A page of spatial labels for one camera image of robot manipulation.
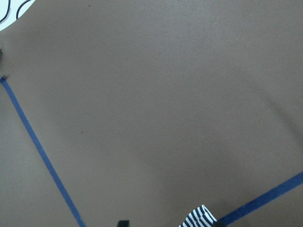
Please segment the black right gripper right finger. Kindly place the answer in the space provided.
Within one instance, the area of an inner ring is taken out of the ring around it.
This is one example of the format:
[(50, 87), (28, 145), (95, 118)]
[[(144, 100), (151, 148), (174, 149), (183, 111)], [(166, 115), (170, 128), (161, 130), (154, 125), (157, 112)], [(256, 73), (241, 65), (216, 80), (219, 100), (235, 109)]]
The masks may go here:
[(218, 220), (214, 222), (214, 227), (226, 227), (226, 224), (223, 221)]

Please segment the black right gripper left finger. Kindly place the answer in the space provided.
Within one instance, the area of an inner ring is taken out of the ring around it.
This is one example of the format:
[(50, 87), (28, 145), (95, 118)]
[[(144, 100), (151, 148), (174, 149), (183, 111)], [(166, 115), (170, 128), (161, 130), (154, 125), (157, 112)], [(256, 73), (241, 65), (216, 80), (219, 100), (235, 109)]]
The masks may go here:
[(120, 220), (117, 227), (129, 227), (129, 220)]

